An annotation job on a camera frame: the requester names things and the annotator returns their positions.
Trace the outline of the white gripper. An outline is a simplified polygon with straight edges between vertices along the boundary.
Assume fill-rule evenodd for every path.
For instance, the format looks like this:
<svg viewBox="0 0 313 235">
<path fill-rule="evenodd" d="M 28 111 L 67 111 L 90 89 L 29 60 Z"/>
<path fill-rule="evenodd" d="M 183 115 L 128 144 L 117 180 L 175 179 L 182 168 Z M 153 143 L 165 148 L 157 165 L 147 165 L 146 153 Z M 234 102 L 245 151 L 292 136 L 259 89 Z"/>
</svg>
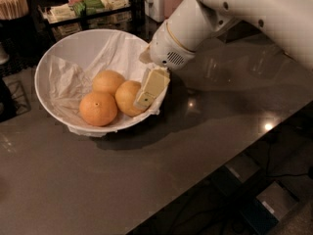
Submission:
<svg viewBox="0 0 313 235">
<path fill-rule="evenodd" d="M 133 105 L 140 110 L 146 110 L 170 82 L 169 72 L 163 67 L 179 70 L 194 57 L 195 53 L 182 47 L 173 36 L 168 23 L 164 22 L 156 31 L 149 47 L 139 56 L 139 60 L 144 64 L 154 62 L 162 67 L 145 71 Z"/>
</svg>

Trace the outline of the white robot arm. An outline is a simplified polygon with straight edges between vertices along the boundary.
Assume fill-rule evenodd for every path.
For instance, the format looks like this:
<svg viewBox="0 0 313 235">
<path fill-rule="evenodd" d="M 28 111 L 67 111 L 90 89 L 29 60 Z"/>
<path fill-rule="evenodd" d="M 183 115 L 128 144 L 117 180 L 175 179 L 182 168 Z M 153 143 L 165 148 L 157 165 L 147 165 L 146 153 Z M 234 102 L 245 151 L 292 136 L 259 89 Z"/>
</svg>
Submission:
<svg viewBox="0 0 313 235">
<path fill-rule="evenodd" d="M 183 0 L 139 56 L 179 70 L 198 47 L 240 21 L 258 28 L 306 68 L 313 69 L 313 0 Z"/>
</svg>

